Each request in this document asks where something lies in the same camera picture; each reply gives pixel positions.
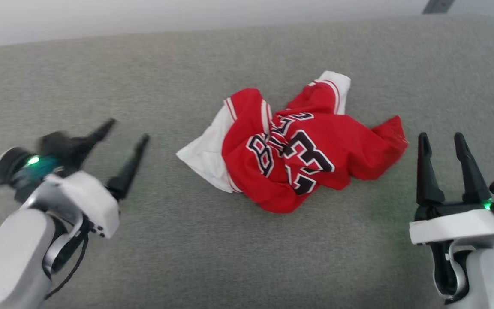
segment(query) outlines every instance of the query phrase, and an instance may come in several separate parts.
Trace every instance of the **camera lens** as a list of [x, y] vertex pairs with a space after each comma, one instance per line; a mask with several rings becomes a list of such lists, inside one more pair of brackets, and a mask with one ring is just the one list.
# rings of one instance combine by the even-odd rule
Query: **camera lens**
[[6, 151], [0, 157], [0, 183], [10, 184], [12, 176], [18, 172], [33, 154], [20, 147]]

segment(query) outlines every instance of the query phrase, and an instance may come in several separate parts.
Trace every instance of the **basketball jersey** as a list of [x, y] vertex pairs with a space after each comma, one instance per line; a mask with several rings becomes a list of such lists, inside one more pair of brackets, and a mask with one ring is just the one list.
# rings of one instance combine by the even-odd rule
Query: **basketball jersey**
[[398, 116], [368, 129], [344, 115], [349, 83], [324, 72], [275, 115], [259, 90], [241, 90], [197, 146], [177, 155], [218, 188], [275, 213], [294, 211], [320, 185], [340, 190], [350, 176], [376, 179], [407, 142]]

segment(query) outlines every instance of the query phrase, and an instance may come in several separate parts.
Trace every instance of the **green led indicator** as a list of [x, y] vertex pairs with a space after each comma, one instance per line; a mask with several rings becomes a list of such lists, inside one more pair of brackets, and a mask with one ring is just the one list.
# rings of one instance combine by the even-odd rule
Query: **green led indicator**
[[26, 165], [31, 166], [32, 164], [36, 164], [37, 162], [39, 162], [39, 156], [33, 156], [28, 160]]
[[490, 198], [486, 201], [482, 201], [482, 205], [485, 207], [485, 209], [490, 210], [491, 209], [491, 204], [493, 203], [493, 198]]

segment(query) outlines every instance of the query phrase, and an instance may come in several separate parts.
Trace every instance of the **gray fabric surface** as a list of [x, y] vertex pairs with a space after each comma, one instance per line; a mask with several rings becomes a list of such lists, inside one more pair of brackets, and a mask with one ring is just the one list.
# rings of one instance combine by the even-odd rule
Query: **gray fabric surface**
[[[346, 112], [363, 124], [402, 117], [410, 148], [379, 180], [320, 188], [296, 212], [275, 215], [213, 188], [175, 157], [226, 96], [259, 88], [277, 111], [324, 70], [352, 79]], [[0, 153], [32, 148], [55, 130], [82, 135], [108, 117], [120, 123], [86, 170], [108, 178], [145, 132], [153, 137], [147, 157], [115, 239], [93, 238], [79, 271], [43, 308], [439, 307], [431, 251], [408, 234], [417, 135], [429, 134], [450, 199], [463, 192], [456, 131], [494, 180], [494, 19], [417, 16], [0, 47]], [[16, 207], [11, 190], [0, 189], [0, 223]]]

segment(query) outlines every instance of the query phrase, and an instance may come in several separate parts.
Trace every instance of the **white wall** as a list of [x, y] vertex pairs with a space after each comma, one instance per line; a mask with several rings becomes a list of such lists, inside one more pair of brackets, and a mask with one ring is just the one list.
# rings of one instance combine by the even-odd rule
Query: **white wall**
[[[0, 45], [115, 33], [418, 15], [428, 0], [0, 0]], [[494, 15], [494, 0], [450, 12]]]

